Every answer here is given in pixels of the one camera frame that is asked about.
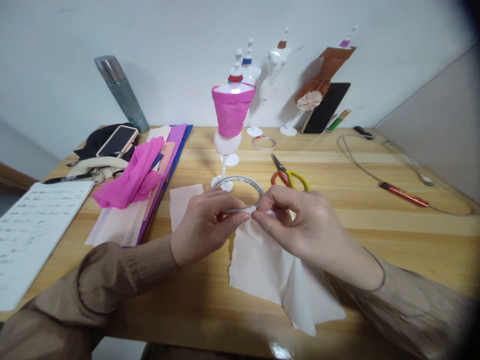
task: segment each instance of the fingernail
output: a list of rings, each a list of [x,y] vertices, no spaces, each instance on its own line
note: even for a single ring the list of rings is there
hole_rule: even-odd
[[[249,214],[249,213],[243,214],[243,215],[241,216],[240,220],[241,220],[242,223],[250,220],[250,214]]]

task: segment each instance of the smartphone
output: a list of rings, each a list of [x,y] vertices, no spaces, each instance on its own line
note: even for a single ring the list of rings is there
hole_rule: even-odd
[[[310,115],[301,130],[302,134],[321,134],[347,93],[350,82],[332,82],[320,105]]]
[[[131,146],[138,134],[138,129],[120,125],[115,129],[113,134],[103,144],[100,150],[98,150],[96,156],[109,156],[113,153],[119,152],[119,154],[116,156],[122,157],[122,155],[127,152],[128,148]]]

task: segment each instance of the thermos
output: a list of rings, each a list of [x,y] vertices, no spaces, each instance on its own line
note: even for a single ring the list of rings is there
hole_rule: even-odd
[[[107,55],[96,57],[94,61],[128,122],[140,133],[146,133],[150,129],[149,123],[117,58]]]

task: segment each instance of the white cable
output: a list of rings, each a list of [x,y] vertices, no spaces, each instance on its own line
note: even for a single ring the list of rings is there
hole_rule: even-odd
[[[380,183],[384,183],[385,181],[380,179],[379,177],[375,176],[374,174],[372,174],[370,171],[368,171],[366,168],[364,168],[357,160],[355,160],[352,152],[350,151],[350,148],[349,146],[347,145],[347,141],[345,140],[346,137],[351,137],[351,138],[360,138],[360,139],[364,139],[364,138],[370,138],[370,136],[368,135],[342,135],[340,136],[337,140],[336,140],[336,144],[338,146],[338,148],[340,149],[340,151],[343,153],[343,155],[346,156],[347,159],[349,159],[352,163],[354,163],[355,165],[357,165],[360,169],[362,169],[362,171],[364,171],[365,173],[367,173],[368,175],[370,175],[372,178],[374,178],[375,180],[379,181]],[[340,142],[343,141],[343,144],[345,145],[345,149],[346,151],[348,152],[348,154],[345,152],[344,149],[342,149],[342,147],[340,146]],[[373,141],[377,144],[381,144],[383,145],[385,148],[388,149],[388,151],[390,151],[393,155],[395,155],[398,159],[401,159],[401,157],[399,158],[397,155],[400,156],[401,155],[404,155],[407,159],[409,159],[410,163],[406,162],[404,159],[402,159],[401,161],[403,163],[406,163],[410,168],[413,169],[413,171],[415,171],[415,173],[418,175],[419,179],[422,181],[422,183],[424,183],[425,185],[428,185],[426,183],[426,181],[431,181],[433,183],[433,181],[428,178],[427,176],[423,175],[422,173],[420,173],[420,170],[419,170],[419,166],[416,164],[415,160],[412,159],[410,156],[408,156],[407,154],[405,154],[402,149],[400,149],[397,145],[395,145],[392,141],[390,140],[378,140],[376,138],[374,138],[373,136],[371,137],[371,140],[370,141]],[[394,149],[396,149],[397,151],[400,152],[400,154],[395,154],[391,149],[388,148],[388,146],[386,146],[386,144],[389,144],[390,146],[392,146]],[[459,197],[460,199],[462,199],[463,201],[465,201],[464,198],[460,197],[459,194],[457,194],[456,192],[454,192],[454,194]],[[458,217],[467,217],[467,216],[474,216],[474,215],[477,215],[477,211],[476,210],[472,210],[472,208],[470,207],[470,205],[468,205],[468,207],[470,208],[470,210],[472,211],[471,214],[457,214],[457,213],[452,213],[452,212],[448,212],[448,211],[445,211],[445,210],[442,210],[442,209],[439,209],[435,206],[432,206],[432,205],[429,205],[428,207],[434,209],[434,210],[437,210],[438,212],[441,212],[441,213],[444,213],[444,214],[448,214],[448,215],[453,215],[453,216],[458,216]]]

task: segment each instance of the white notebook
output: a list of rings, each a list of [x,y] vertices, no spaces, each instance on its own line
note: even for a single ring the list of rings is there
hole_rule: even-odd
[[[17,307],[94,185],[37,182],[0,217],[0,311]]]

